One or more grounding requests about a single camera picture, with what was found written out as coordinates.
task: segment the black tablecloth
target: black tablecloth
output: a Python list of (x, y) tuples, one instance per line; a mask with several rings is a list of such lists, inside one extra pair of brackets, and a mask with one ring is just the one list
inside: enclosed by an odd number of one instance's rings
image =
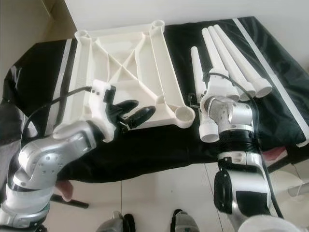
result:
[[(309, 123), (307, 73), (254, 17), (239, 20)], [(195, 92), (191, 46), (199, 49), (204, 73), (211, 68), (201, 30), (215, 24), (221, 26), (257, 71), (273, 84), (233, 20), (170, 25), (165, 27), (165, 38), (183, 98), (187, 99), (189, 93)], [(29, 116), (36, 108), (52, 100), (65, 44), (66, 41), (38, 43), (9, 71), (0, 107), (0, 145), (7, 145), (20, 137), (22, 121), (14, 105)], [(62, 94), (69, 88), (75, 50), (76, 40), (73, 40), (61, 86)], [(263, 150), (305, 141), (302, 130), (275, 87), (269, 95), (256, 99), (256, 102), (260, 112), (259, 138)], [(39, 136), (44, 135), (47, 115), (48, 109), (33, 118)], [(214, 162), (219, 152), (218, 143), (201, 142), (198, 126), (199, 119), (196, 117), (188, 129), (170, 125), (118, 134), (113, 142), (101, 144), (94, 151), (67, 165), (58, 178), (109, 182), (192, 163)]]

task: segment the white wall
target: white wall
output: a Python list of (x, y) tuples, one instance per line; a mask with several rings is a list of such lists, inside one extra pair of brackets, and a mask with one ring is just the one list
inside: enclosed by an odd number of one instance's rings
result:
[(0, 1), (0, 99), (8, 69), (42, 39), (49, 19), (41, 0)]
[(256, 16), (309, 70), (309, 0), (65, 0), (77, 29)]

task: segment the black cable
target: black cable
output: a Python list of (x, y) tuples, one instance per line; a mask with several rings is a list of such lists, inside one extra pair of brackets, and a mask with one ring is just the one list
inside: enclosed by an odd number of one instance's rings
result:
[(31, 122), (31, 118), (32, 118), (37, 112), (39, 112), (40, 110), (42, 110), (42, 109), (44, 109), (44, 108), (46, 108), (46, 107), (48, 107), (48, 106), (51, 106), (51, 105), (53, 105), (53, 104), (55, 104), (55, 103), (57, 103), (57, 102), (59, 102), (59, 101), (61, 101), (61, 100), (63, 100), (63, 99), (66, 99), (67, 97), (69, 97), (69, 96), (71, 96), (71, 95), (73, 95), (73, 94), (76, 94), (76, 93), (78, 93), (78, 92), (81, 92), (81, 91), (88, 91), (88, 92), (90, 92), (90, 91), (91, 91), (91, 87), (85, 86), (85, 87), (81, 87), (81, 88), (77, 88), (77, 89), (75, 89), (75, 90), (72, 90), (72, 91), (68, 92), (66, 95), (63, 95), (63, 96), (61, 96), (61, 97), (59, 97), (59, 98), (56, 98), (56, 99), (52, 100), (51, 102), (46, 103), (46, 104), (44, 104), (43, 106), (37, 108), (35, 111), (33, 111), (32, 114), (31, 114), (31, 115), (28, 117), (28, 119), (26, 120), (26, 122), (25, 122), (25, 124), (24, 124), (24, 127), (23, 127), (23, 129), (22, 129), (22, 131), (21, 131), (20, 148), (19, 148), (19, 151), (21, 150), (21, 147), (22, 147), (22, 145), (23, 145), (22, 142), (23, 142), (23, 135), (24, 135), (24, 133), (25, 133), (25, 129), (28, 128), (29, 123)]
[[(220, 76), (224, 79), (227, 79), (229, 80), (233, 85), (237, 86), (241, 91), (243, 91), (247, 97), (249, 98), (249, 100), (251, 101), (252, 105), (254, 106), (255, 108), (255, 111), (256, 111), (256, 122), (253, 123), (253, 126), (254, 126), (254, 134), (255, 134), (255, 138), (256, 140), (258, 141), (258, 127), (259, 127), (259, 108), (257, 107), (257, 104), (255, 102), (255, 100), (250, 96), (250, 94), (241, 86), (239, 85), (237, 82), (235, 82), (234, 80), (228, 78), (227, 76), (221, 74), (221, 73), (216, 73), (216, 72), (211, 72), (209, 73), (209, 75), (216, 75), (216, 76)], [(268, 169), (267, 169), (267, 166), (266, 166), (266, 163), (265, 163), (265, 160), (264, 160), (264, 157), (263, 157), (263, 152), (261, 150), (261, 148), (259, 147), (259, 150), (260, 150), (260, 153), (261, 153), (261, 157), (262, 157), (262, 165), (263, 165), (263, 169), (264, 169), (264, 172), (265, 172), (265, 175), (266, 175), (266, 179), (267, 179), (267, 182), (268, 182), (268, 186), (269, 186), (269, 190), (270, 190), (270, 196), (271, 196), (271, 201), (272, 201), (272, 204), (274, 205), (274, 208), (276, 210), (276, 213), (278, 215), (278, 217), (284, 219), (283, 217), (283, 214), (279, 208), (279, 205), (278, 205), (278, 202), (276, 200), (276, 196), (275, 196), (275, 193), (274, 193), (274, 189), (272, 187), (272, 184), (271, 184), (271, 180), (270, 180), (270, 177), (269, 177), (269, 172), (268, 172)]]

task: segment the white pipe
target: white pipe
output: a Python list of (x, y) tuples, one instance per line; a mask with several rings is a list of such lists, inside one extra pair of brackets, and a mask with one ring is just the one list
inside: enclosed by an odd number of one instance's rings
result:
[[(203, 70), (198, 55), (197, 47), (191, 47), (191, 59), (194, 75), (194, 84), (197, 95), (197, 103), (200, 103), (202, 94), (206, 93), (206, 83), (203, 80)], [(198, 111), (199, 114), (199, 137), (205, 143), (213, 143), (219, 140), (217, 124), (208, 114)]]
[(270, 93), (272, 86), (268, 80), (260, 76), (219, 25), (215, 25), (214, 28), (246, 79), (254, 86), (256, 97), (261, 98)]
[[(239, 67), (233, 60), (232, 56), (229, 54), (227, 48), (224, 46), (223, 42), (221, 41), (220, 37), (216, 33), (215, 29), (210, 26), (208, 27), (208, 31), (212, 37), (212, 40), (220, 54), (220, 57), (228, 70), (230, 77), (241, 85), (251, 97), (254, 97), (256, 91), (251, 83), (249, 83), (246, 78), (243, 76), (242, 72), (240, 71)], [(242, 101), (247, 101), (249, 98), (248, 96), (239, 88), (237, 88), (240, 94), (240, 99)]]
[(203, 38), (204, 38), (204, 41), (205, 41), (205, 44), (206, 44), (206, 47), (207, 47), (207, 50), (208, 50), (209, 57), (211, 59), (212, 67), (215, 70), (223, 70), (223, 71), (225, 71), (225, 67), (224, 67), (224, 65), (222, 63), (222, 60), (221, 60), (221, 58), (219, 56), (217, 48), (214, 45), (214, 43), (212, 41), (212, 38), (211, 38), (211, 35), (209, 34), (207, 28), (204, 28), (202, 30), (202, 34), (203, 34)]
[(195, 91), (197, 96), (197, 103), (200, 103), (202, 94), (206, 93), (206, 83), (204, 82), (204, 75), (201, 62), (198, 55), (197, 47), (191, 47), (192, 67), (195, 83)]

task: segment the white stripe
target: white stripe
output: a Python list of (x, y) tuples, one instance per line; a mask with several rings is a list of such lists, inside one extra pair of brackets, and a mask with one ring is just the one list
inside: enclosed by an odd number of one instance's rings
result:
[(305, 122), (304, 118), (302, 117), (302, 115), (300, 114), (299, 110), (295, 106), (295, 104), (292, 101), (291, 97), (289, 96), (289, 94), (286, 92), (285, 88), (281, 84), (279, 78), (276, 76), (274, 71), (271, 69), (270, 65), (267, 63), (266, 59), (264, 58), (264, 56), (262, 55), (262, 53), (260, 52), (260, 50), (258, 49), (256, 44), (254, 43), (254, 41), (252, 40), (250, 35), (247, 33), (246, 29), (243, 27), (241, 22), (237, 18), (234, 18), (233, 21), (235, 22), (235, 24), (237, 25), (237, 27), (241, 31), (242, 35), (245, 37), (245, 39), (247, 40), (247, 42), (251, 46), (251, 48), (254, 51), (255, 55), (257, 56), (257, 58), (259, 59), (259, 61), (262, 64), (262, 66), (264, 67), (264, 69), (268, 73), (270, 79), (272, 80), (274, 85), (277, 87), (278, 92), (280, 93), (280, 95), (281, 95), (282, 99), (284, 100), (285, 104), (287, 105), (287, 107), (291, 111), (291, 113), (292, 113), (293, 117), (295, 118), (296, 122), (298, 123), (299, 127), (303, 131), (303, 133), (305, 135), (305, 138), (306, 138), (306, 141), (304, 141), (304, 142), (302, 142), (300, 144), (297, 144), (297, 146), (298, 147), (302, 147), (302, 146), (307, 145), (309, 143), (309, 126), (308, 126), (308, 124)]
[[(60, 97), (61, 85), (62, 85), (64, 72), (66, 70), (66, 66), (67, 66), (68, 59), (69, 59), (71, 43), (72, 43), (72, 39), (67, 40), (66, 45), (64, 47), (62, 61), (61, 61), (61, 65), (60, 65), (57, 83), (56, 83), (55, 90), (54, 90), (53, 99)], [(56, 119), (57, 119), (57, 115), (58, 115), (58, 111), (59, 111), (59, 103), (55, 103), (54, 105), (52, 105), (50, 107), (48, 120), (47, 120), (47, 124), (46, 124), (45, 135), (49, 135), (53, 132), (54, 125), (56, 123)]]

